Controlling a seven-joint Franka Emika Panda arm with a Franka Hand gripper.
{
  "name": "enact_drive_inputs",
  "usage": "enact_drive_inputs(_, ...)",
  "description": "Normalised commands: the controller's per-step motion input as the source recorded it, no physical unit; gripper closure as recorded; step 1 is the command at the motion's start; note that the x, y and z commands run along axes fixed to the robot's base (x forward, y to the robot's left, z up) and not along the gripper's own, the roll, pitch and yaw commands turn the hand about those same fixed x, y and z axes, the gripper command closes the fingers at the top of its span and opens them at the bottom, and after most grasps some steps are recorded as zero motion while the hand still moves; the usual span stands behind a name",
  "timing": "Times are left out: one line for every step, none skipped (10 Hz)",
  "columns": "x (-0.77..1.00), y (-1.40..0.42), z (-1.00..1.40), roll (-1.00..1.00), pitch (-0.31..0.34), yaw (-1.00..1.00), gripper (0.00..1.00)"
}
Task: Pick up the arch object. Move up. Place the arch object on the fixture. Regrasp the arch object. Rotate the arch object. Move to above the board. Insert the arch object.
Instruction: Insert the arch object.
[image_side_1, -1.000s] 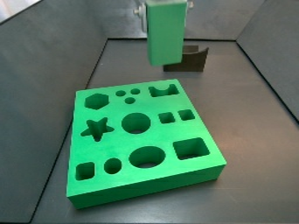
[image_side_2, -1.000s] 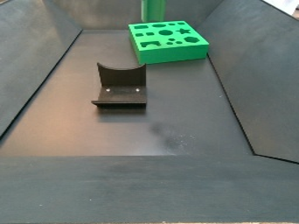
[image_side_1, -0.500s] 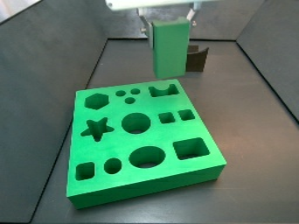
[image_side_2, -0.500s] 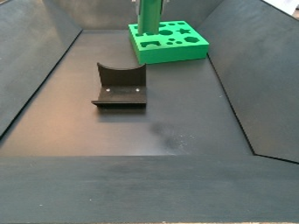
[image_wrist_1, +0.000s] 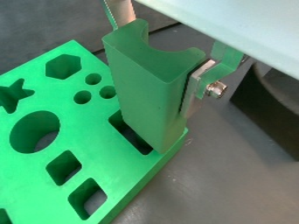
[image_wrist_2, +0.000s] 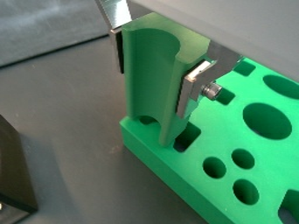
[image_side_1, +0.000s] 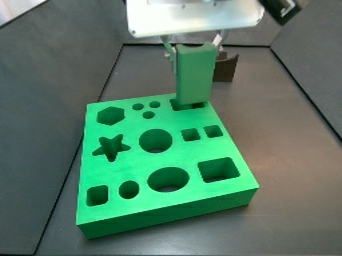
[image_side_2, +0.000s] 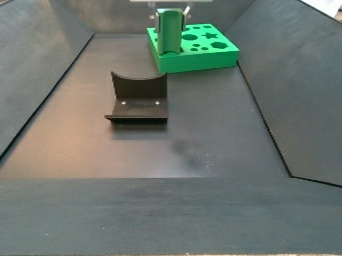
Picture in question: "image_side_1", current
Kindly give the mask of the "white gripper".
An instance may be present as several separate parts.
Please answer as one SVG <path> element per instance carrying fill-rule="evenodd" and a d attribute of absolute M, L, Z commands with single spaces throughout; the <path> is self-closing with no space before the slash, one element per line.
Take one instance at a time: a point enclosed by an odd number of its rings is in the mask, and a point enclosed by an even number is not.
<path fill-rule="evenodd" d="M 258 0 L 127 0 L 128 31 L 135 38 L 161 36 L 164 57 L 176 73 L 176 49 L 167 35 L 216 31 L 219 52 L 228 29 L 254 27 L 264 14 Z"/>

